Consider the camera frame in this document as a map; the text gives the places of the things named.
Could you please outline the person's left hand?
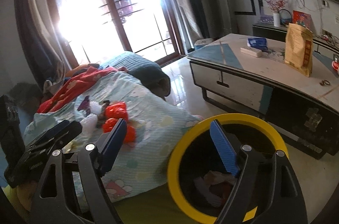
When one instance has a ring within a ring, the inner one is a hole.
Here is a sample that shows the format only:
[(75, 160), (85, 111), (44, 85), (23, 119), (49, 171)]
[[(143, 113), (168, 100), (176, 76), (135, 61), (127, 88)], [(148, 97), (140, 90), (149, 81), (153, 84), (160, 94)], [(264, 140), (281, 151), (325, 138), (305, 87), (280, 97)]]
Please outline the person's left hand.
[(37, 182), (30, 181), (16, 187), (18, 200), (27, 211), (31, 211), (32, 201), (37, 185)]

